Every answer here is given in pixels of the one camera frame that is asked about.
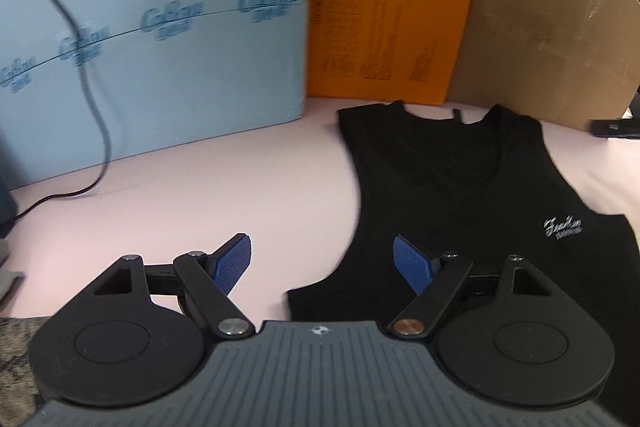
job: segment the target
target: cord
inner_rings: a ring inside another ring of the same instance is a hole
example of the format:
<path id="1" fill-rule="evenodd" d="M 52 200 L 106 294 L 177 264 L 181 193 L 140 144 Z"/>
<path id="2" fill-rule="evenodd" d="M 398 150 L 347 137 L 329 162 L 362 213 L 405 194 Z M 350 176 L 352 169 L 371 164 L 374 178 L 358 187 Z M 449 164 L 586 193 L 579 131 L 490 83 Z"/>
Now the cord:
<path id="1" fill-rule="evenodd" d="M 29 214 L 34 208 L 36 208 L 37 206 L 40 206 L 45 201 L 57 200 L 60 198 L 73 198 L 75 196 L 80 196 L 81 194 L 85 194 L 89 192 L 89 190 L 94 188 L 104 178 L 104 175 L 106 174 L 107 169 L 109 168 L 109 163 L 111 162 L 111 137 L 109 136 L 109 130 L 107 128 L 107 125 L 104 123 L 104 118 L 100 114 L 100 111 L 98 110 L 98 107 L 95 104 L 94 96 L 92 95 L 91 89 L 89 88 L 89 82 L 87 79 L 84 58 L 82 57 L 82 48 L 79 45 L 79 43 L 81 42 L 82 31 L 80 29 L 78 22 L 76 22 L 76 20 L 71 15 L 69 10 L 65 7 L 64 4 L 62 4 L 60 0 L 49 0 L 49 1 L 53 4 L 53 6 L 55 6 L 56 10 L 58 10 L 60 15 L 62 15 L 63 19 L 69 25 L 73 35 L 76 36 L 76 42 L 78 43 L 77 51 L 81 54 L 79 57 L 79 66 L 78 66 L 78 75 L 80 78 L 80 85 L 82 87 L 82 93 L 84 94 L 84 99 L 86 100 L 89 110 L 91 111 L 91 114 L 94 117 L 95 123 L 97 124 L 98 129 L 100 130 L 100 134 L 102 135 L 102 142 L 104 145 L 104 161 L 102 162 L 102 166 L 100 168 L 100 173 L 98 174 L 98 177 L 90 185 L 87 185 L 85 188 L 75 190 L 74 192 L 50 194 L 49 196 L 45 196 L 44 198 L 39 199 L 38 201 L 33 203 L 29 208 L 22 211 L 13 219 L 9 219 L 4 223 L 0 223 L 0 226 L 13 225 L 19 219 L 22 219 L 24 216 Z"/>

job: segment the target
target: pink surface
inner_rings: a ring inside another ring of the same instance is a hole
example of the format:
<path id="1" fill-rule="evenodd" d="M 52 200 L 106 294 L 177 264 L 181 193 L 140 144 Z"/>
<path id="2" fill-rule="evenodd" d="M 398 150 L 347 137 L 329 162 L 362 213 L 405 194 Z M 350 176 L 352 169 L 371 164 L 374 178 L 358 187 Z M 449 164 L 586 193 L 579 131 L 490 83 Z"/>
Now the pink surface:
<path id="1" fill-rule="evenodd" d="M 6 267 L 27 279 L 5 316 L 50 315 L 126 253 L 170 263 L 190 250 L 211 252 L 236 232 L 252 240 L 252 263 L 231 298 L 260 325 L 287 318 L 285 292 L 326 277 L 347 248 L 358 188 L 335 111 L 353 100 L 309 99 L 298 121 L 151 152 L 113 163 L 89 195 L 51 201 L 9 235 Z M 408 106 L 426 118 L 450 108 Z M 485 109 L 463 107 L 466 122 Z M 603 140 L 544 124 L 564 177 L 592 209 L 626 214 L 640 233 L 640 141 Z M 75 190 L 96 168 L 14 191 L 20 208 Z M 177 309 L 174 298 L 154 298 Z"/>

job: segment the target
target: patterned fabric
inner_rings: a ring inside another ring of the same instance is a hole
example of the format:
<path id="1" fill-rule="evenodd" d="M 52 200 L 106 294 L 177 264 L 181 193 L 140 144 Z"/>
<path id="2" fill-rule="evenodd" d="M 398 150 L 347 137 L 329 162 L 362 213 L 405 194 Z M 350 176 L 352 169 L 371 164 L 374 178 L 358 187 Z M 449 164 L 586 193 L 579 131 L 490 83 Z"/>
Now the patterned fabric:
<path id="1" fill-rule="evenodd" d="M 46 320 L 0 319 L 0 427 L 17 427 L 43 404 L 29 368 L 27 346 Z"/>

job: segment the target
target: gray ribbed surface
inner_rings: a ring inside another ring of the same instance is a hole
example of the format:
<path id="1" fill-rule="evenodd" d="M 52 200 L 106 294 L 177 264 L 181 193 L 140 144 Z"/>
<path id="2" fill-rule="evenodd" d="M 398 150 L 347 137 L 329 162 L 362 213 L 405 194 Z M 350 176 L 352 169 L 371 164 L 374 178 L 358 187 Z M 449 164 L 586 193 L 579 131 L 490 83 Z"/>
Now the gray ribbed surface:
<path id="1" fill-rule="evenodd" d="M 128 410 L 51 401 L 29 427 L 604 427 L 595 403 L 525 412 L 485 403 L 452 384 L 420 344 L 393 341 L 374 323 L 267 323 L 218 346 L 183 388 Z"/>

